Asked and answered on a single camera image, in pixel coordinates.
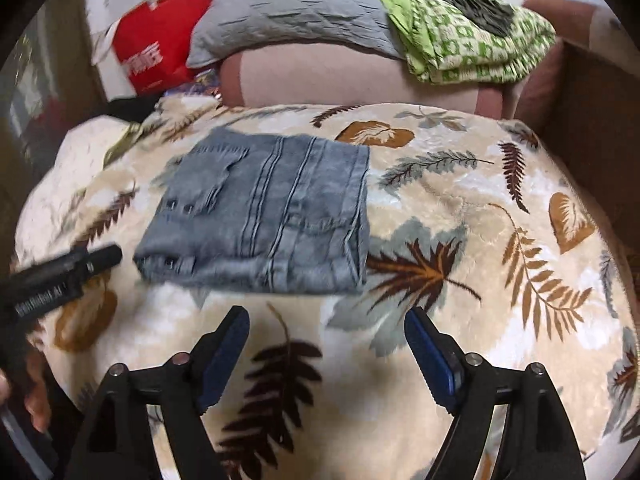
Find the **metal screw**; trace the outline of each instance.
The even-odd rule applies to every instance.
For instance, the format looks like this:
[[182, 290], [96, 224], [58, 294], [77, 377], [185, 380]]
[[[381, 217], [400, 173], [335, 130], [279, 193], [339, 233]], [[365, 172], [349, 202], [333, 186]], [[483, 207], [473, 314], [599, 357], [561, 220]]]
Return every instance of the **metal screw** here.
[[109, 375], [112, 375], [114, 377], [119, 376], [121, 373], [124, 372], [124, 370], [126, 370], [127, 367], [122, 364], [122, 363], [116, 363], [114, 364], [111, 368], [109, 368]]
[[174, 365], [185, 365], [189, 362], [190, 356], [187, 352], [178, 352], [171, 358], [171, 362]]
[[465, 355], [465, 361], [472, 366], [479, 366], [482, 364], [482, 356], [480, 354], [476, 354], [475, 352], [470, 352]]
[[546, 372], [542, 363], [531, 363], [531, 371], [536, 375], [544, 375]]

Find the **human hand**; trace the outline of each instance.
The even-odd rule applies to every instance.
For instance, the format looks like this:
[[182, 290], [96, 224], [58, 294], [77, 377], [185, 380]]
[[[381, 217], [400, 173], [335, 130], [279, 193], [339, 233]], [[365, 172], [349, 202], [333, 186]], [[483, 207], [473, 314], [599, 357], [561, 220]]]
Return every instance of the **human hand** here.
[[[24, 398], [24, 407], [31, 415], [33, 427], [40, 433], [47, 431], [51, 420], [51, 407], [47, 399], [47, 387], [44, 382], [45, 358], [42, 352], [32, 348], [26, 357], [27, 373], [33, 380], [33, 389]], [[11, 396], [11, 384], [7, 376], [0, 370], [0, 405]]]

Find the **dark gray cloth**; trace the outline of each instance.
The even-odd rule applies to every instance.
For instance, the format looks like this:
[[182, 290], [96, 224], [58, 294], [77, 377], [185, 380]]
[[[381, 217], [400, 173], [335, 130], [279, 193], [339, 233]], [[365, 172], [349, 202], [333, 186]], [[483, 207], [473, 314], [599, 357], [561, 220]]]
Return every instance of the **dark gray cloth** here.
[[134, 260], [153, 282], [333, 294], [363, 285], [367, 146], [216, 128], [180, 162]]
[[506, 38], [513, 25], [513, 7], [496, 0], [443, 0], [482, 30]]
[[187, 66], [279, 41], [329, 41], [404, 59], [380, 0], [213, 0], [191, 34]]

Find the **blue gripper pad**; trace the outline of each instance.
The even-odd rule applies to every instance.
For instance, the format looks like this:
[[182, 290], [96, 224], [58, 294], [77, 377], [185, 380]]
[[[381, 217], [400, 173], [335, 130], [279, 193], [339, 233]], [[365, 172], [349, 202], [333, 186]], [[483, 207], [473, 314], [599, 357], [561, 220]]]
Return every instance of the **blue gripper pad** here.
[[[225, 321], [231, 316], [234, 318], [228, 325]], [[200, 413], [204, 413], [207, 408], [216, 405], [220, 400], [249, 336], [249, 326], [249, 313], [241, 306], [233, 306], [222, 320], [218, 330], [226, 328], [226, 332], [223, 333], [218, 348], [204, 370], [202, 394], [196, 399]]]
[[454, 373], [413, 309], [404, 317], [404, 336], [433, 400], [449, 413], [454, 413], [458, 403]]

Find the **green checkered blanket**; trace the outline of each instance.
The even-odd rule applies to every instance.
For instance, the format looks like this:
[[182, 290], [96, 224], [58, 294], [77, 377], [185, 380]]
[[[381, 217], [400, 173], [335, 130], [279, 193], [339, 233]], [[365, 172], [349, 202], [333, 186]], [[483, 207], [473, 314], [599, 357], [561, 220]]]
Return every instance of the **green checkered blanket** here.
[[510, 34], [500, 38], [443, 0], [381, 0], [422, 82], [508, 83], [523, 79], [556, 42], [545, 18], [514, 7]]

